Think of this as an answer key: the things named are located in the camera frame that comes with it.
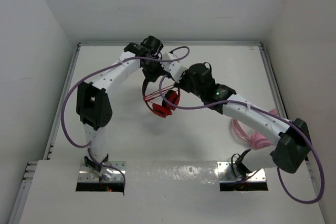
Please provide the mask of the red headphones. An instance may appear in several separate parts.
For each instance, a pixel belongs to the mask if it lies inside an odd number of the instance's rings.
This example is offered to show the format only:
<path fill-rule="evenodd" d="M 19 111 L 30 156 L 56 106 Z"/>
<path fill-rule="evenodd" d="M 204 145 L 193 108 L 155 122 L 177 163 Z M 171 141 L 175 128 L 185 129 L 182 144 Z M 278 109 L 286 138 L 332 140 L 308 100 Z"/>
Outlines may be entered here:
<path fill-rule="evenodd" d="M 160 98 L 159 91 L 154 91 L 150 94 L 146 94 L 146 89 L 148 87 L 149 80 L 144 79 L 142 83 L 142 97 L 148 109 L 156 114 L 159 117 L 166 118 L 169 115 L 172 115 L 172 112 L 176 107 L 168 104 L 164 99 L 162 99 L 161 104 L 154 103 L 154 100 Z M 175 87 L 174 85 L 167 86 L 162 89 L 164 98 L 167 99 L 170 103 L 178 105 L 181 98 L 181 89 Z"/>

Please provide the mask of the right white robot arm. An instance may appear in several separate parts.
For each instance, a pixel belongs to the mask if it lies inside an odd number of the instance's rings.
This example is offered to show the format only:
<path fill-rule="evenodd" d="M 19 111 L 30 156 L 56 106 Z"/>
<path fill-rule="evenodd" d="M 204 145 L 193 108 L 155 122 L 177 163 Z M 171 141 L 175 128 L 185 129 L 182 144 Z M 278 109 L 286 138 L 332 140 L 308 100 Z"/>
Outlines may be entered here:
<path fill-rule="evenodd" d="M 259 150 L 245 150 L 235 162 L 235 171 L 240 175 L 263 168 L 278 167 L 294 174 L 305 160 L 310 148 L 303 137 L 309 136 L 305 121 L 287 121 L 261 113 L 245 98 L 212 77 L 212 69 L 204 63 L 185 68 L 178 63 L 169 67 L 178 88 L 198 96 L 210 109 L 238 120 L 266 137 L 272 145 Z"/>

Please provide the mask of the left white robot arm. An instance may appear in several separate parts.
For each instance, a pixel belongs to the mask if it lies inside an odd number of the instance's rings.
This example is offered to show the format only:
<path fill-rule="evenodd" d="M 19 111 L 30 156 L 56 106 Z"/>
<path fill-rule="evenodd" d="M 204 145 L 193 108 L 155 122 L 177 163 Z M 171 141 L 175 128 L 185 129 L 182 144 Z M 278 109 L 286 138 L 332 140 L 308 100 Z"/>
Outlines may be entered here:
<path fill-rule="evenodd" d="M 123 49 L 113 68 L 104 70 L 95 81 L 83 81 L 78 85 L 76 113 L 83 123 L 88 144 L 85 164 L 96 173 L 101 173 L 108 161 L 108 153 L 104 150 L 104 127 L 112 118 L 113 93 L 140 68 L 150 79 L 158 78 L 163 70 L 159 62 L 162 48 L 162 42 L 153 36 L 140 44 L 131 42 Z"/>

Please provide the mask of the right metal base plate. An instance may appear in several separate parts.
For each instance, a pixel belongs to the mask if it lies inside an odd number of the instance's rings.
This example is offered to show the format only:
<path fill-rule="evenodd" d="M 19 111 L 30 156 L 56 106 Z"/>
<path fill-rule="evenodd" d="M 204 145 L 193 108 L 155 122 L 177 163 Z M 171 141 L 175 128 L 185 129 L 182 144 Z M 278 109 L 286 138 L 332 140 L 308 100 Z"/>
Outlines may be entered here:
<path fill-rule="evenodd" d="M 232 172 L 230 161 L 217 162 L 218 178 L 221 183 L 234 183 L 234 182 L 266 182 L 266 174 L 263 169 L 256 170 L 247 174 L 247 177 L 239 175 L 238 172 Z"/>

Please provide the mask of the metal base plate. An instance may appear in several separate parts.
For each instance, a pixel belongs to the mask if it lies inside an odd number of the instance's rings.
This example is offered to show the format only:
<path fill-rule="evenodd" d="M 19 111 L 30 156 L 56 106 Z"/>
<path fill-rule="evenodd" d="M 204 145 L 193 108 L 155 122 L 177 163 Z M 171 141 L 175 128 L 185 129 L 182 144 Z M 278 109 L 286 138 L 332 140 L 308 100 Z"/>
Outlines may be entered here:
<path fill-rule="evenodd" d="M 263 169 L 256 170 L 247 174 L 247 177 L 239 175 L 238 172 L 232 172 L 230 161 L 217 162 L 218 178 L 221 183 L 234 183 L 234 182 L 266 182 L 266 174 Z"/>
<path fill-rule="evenodd" d="M 122 183 L 124 179 L 121 173 L 124 175 L 126 174 L 126 161 L 108 161 L 106 164 L 108 166 L 115 167 L 117 170 L 103 167 L 100 172 L 97 172 L 82 161 L 80 164 L 77 182 L 97 183 L 99 179 L 101 179 L 104 183 Z"/>

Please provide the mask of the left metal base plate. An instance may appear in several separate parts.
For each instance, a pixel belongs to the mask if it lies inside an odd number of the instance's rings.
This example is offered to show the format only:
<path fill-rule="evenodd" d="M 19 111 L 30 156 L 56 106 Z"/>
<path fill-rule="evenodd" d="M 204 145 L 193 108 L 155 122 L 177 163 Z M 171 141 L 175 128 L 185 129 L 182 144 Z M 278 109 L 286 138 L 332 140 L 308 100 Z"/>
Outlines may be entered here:
<path fill-rule="evenodd" d="M 103 167 L 100 172 L 97 172 L 82 161 L 80 164 L 77 182 L 97 183 L 99 179 L 101 179 L 104 183 L 122 183 L 124 179 L 121 173 L 124 175 L 126 174 L 126 161 L 108 161 L 106 164 L 108 166 L 115 167 L 117 170 Z"/>

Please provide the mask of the aluminium table frame rail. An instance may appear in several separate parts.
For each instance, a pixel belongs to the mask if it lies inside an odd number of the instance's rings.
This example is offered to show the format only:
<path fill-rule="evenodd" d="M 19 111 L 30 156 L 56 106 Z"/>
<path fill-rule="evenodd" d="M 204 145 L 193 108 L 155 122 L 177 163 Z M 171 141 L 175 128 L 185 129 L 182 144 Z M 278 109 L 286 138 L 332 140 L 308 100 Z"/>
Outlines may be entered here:
<path fill-rule="evenodd" d="M 86 151 L 72 147 L 59 125 L 61 103 L 82 76 L 114 63 L 128 42 L 80 43 L 75 49 L 43 159 L 29 162 L 8 223 L 324 223 L 318 205 L 303 205 L 283 191 L 267 169 L 267 191 L 220 191 L 218 161 L 246 149 L 229 120 L 210 110 L 178 111 L 159 119 L 141 98 L 141 71 L 113 99 L 105 128 L 110 159 L 126 161 L 122 193 L 76 191 Z M 184 65 L 208 61 L 217 82 L 265 110 L 284 115 L 269 60 L 260 42 L 164 42 L 188 45 Z"/>

